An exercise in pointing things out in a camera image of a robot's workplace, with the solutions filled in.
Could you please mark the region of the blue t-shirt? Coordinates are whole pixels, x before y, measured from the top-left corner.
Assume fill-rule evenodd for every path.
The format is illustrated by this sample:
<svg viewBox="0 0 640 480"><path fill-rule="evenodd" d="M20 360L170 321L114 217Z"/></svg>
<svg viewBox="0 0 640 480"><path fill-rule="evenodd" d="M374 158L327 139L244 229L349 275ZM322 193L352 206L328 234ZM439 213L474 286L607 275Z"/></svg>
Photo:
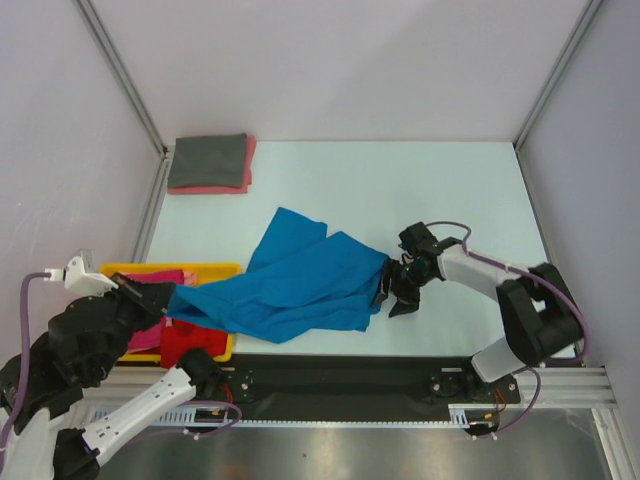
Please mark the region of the blue t-shirt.
<svg viewBox="0 0 640 480"><path fill-rule="evenodd" d="M247 270L175 288L170 317L281 344L310 330L367 330L387 255L323 222L278 208Z"/></svg>

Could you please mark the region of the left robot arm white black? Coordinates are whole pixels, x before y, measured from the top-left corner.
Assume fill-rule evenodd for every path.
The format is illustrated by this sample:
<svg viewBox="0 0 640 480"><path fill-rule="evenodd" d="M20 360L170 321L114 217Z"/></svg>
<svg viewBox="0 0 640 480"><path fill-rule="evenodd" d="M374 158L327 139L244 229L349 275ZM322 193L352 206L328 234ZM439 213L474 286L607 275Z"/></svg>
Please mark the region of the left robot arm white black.
<svg viewBox="0 0 640 480"><path fill-rule="evenodd" d="M186 352L158 381L85 427L67 414L108 377L135 333L167 315L175 284L141 283L116 273L103 293L85 294L51 318L47 330L1 369L4 479L94 479L113 455L163 414L221 387L221 371L202 349Z"/></svg>

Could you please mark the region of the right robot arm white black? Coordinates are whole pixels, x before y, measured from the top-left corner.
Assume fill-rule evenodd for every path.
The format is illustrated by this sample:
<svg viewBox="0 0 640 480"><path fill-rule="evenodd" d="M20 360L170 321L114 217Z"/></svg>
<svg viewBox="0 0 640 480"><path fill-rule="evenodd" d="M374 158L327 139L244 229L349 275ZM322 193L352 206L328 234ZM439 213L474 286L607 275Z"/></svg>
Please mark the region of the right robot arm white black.
<svg viewBox="0 0 640 480"><path fill-rule="evenodd" d="M502 377L535 367L586 341L584 319L553 265L511 266L484 257L452 237L401 247L408 258L385 261L374 307L394 296L391 317L414 313L420 307L421 288L433 280L463 285L499 306L503 337L474 354L473 369L461 376L462 391L469 399L484 401Z"/></svg>

